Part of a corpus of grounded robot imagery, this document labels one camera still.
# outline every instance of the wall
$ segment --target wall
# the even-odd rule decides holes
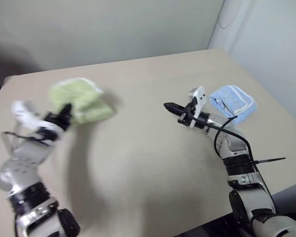
[[[221,24],[209,48],[227,52],[296,117],[296,0],[226,0]]]
[[[222,0],[0,0],[0,78],[205,49],[221,5]]]

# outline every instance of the beige table surface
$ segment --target beige table surface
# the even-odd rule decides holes
[[[171,237],[231,212],[226,171],[213,142],[177,123],[164,102],[185,105],[188,92],[235,84],[259,108],[238,128],[272,193],[296,184],[296,119],[256,80],[218,50],[106,63],[12,77],[0,92],[0,132],[12,130],[14,100],[52,110],[57,81],[85,77],[107,92],[108,120],[72,127],[39,168],[46,187],[70,209],[82,237]],[[216,111],[210,104],[205,110]],[[0,165],[8,152],[0,139]],[[0,237],[12,236],[13,215],[0,191]]]

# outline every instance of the folded cloth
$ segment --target folded cloth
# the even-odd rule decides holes
[[[210,103],[226,118],[238,116],[232,122],[244,121],[258,107],[255,100],[236,85],[225,85],[209,96]]]
[[[73,123],[93,122],[113,114],[113,109],[101,98],[102,90],[86,78],[71,78],[52,86],[49,97],[56,110],[65,104],[73,106]]]

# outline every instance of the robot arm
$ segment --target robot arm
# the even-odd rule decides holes
[[[164,106],[179,116],[178,123],[203,129],[214,141],[215,150],[227,170],[227,182],[233,188],[229,201],[236,222],[257,237],[296,237],[296,221],[276,214],[271,195],[256,167],[259,162],[253,160],[243,134],[229,123],[231,119],[201,111],[206,103],[202,86],[189,96],[190,103],[185,107],[175,103]]]
[[[70,125],[71,105],[44,120],[28,110],[24,102],[14,104],[17,120],[31,129],[28,137],[9,133],[24,141],[11,150],[11,157],[0,169],[0,188],[7,192],[15,212],[15,234],[20,237],[75,237],[80,227],[71,213],[58,210],[37,173],[37,167],[51,153],[54,143]]]

